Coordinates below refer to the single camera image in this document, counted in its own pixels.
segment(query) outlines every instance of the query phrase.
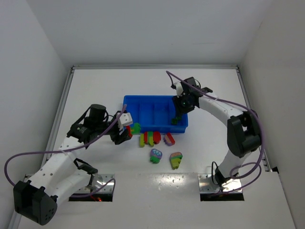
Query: purple toy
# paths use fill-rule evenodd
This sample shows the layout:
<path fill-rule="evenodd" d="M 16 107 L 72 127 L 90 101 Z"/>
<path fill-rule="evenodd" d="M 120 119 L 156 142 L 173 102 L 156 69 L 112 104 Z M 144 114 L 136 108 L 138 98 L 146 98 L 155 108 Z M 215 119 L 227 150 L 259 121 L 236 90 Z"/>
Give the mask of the purple toy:
<path fill-rule="evenodd" d="M 157 149 L 152 149 L 150 156 L 151 156 L 150 161 L 155 164 L 158 164 L 160 162 L 160 159 L 162 158 L 162 152 Z"/>

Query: gray wall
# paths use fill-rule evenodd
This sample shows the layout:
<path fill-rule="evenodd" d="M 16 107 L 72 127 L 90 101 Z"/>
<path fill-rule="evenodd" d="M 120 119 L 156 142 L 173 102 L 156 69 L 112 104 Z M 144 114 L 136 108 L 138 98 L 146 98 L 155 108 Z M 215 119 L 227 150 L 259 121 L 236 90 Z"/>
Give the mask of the gray wall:
<path fill-rule="evenodd" d="M 44 150 L 68 70 L 25 0 L 0 0 L 0 228 L 13 212 L 13 187 L 3 174 L 16 153 Z M 39 156 L 16 158 L 14 182 L 34 173 Z"/>
<path fill-rule="evenodd" d="M 275 0 L 241 65 L 297 228 L 305 228 L 305 2 Z"/>
<path fill-rule="evenodd" d="M 272 0 L 27 0 L 72 64 L 237 64 Z"/>

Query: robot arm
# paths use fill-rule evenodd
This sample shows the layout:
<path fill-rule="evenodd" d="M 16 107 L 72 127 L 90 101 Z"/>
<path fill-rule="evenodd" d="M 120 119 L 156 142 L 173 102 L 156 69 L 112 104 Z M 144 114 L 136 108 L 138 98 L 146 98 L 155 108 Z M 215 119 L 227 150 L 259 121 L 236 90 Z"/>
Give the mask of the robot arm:
<path fill-rule="evenodd" d="M 200 88 L 193 77 L 184 81 L 217 98 L 211 89 Z M 241 166 L 250 153 L 260 146 L 261 137 L 258 124 L 251 113 L 203 96 L 184 83 L 175 83 L 172 88 L 177 92 L 177 95 L 173 97 L 176 116 L 186 114 L 198 107 L 215 116 L 227 127 L 229 150 L 215 171 L 215 180 L 221 186 L 230 179 L 231 170 Z"/>
<path fill-rule="evenodd" d="M 14 186 L 16 212 L 40 225 L 45 225 L 53 218 L 63 201 L 80 188 L 91 185 L 92 178 L 98 170 L 78 159 L 81 154 L 86 153 L 87 148 L 83 147 L 72 152 L 64 152 L 64 150 L 83 146 L 95 139 L 110 126 L 115 116 L 108 122 L 106 107 L 98 104 L 90 106 L 88 117 L 85 117 L 86 113 L 71 126 L 67 137 L 60 145 L 59 150 L 63 153 L 53 154 L 27 182 L 19 181 Z M 129 130 L 123 130 L 130 124 L 132 124 L 130 113 L 124 113 L 118 124 L 107 133 L 116 145 L 131 139 Z"/>

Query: blue tray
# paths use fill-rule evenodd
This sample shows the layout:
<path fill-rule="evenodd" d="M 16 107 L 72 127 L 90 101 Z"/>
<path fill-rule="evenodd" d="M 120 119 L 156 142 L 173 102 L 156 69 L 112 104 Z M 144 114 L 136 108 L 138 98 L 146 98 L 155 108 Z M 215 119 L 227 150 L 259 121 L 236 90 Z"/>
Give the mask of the blue tray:
<path fill-rule="evenodd" d="M 126 95 L 123 104 L 127 104 L 133 123 L 141 125 L 142 133 L 184 133 L 188 126 L 187 114 L 177 125 L 171 125 L 172 118 L 175 118 L 175 107 L 170 95 Z"/>

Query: white table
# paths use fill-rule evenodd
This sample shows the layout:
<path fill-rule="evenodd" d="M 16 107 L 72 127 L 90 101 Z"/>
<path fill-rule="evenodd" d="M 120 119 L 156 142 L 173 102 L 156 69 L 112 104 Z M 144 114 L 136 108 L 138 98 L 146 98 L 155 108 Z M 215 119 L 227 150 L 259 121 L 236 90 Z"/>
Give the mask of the white table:
<path fill-rule="evenodd" d="M 195 77 L 220 98 L 245 104 L 236 69 L 167 69 Z M 127 94 L 174 95 L 165 69 L 76 69 L 64 106 L 56 149 L 71 124 L 90 106 L 102 104 L 109 114 L 122 108 Z M 226 152 L 226 128 L 209 113 L 196 109 L 188 114 L 185 134 L 175 135 L 172 147 L 163 142 L 159 164 L 149 163 L 150 147 L 139 148 L 139 137 L 115 146 L 108 136 L 88 148 L 85 159 L 99 173 L 115 173 L 113 202 L 67 202 L 60 206 L 44 229 L 292 229 L 294 224 L 277 173 L 263 172 L 244 189 L 245 201 L 201 202 L 198 173 L 210 173 L 211 162 L 221 163 Z M 168 157 L 180 151 L 178 170 Z M 248 159 L 255 161 L 258 152 Z M 245 184 L 254 174 L 242 181 Z M 41 226 L 22 217 L 19 229 Z"/>

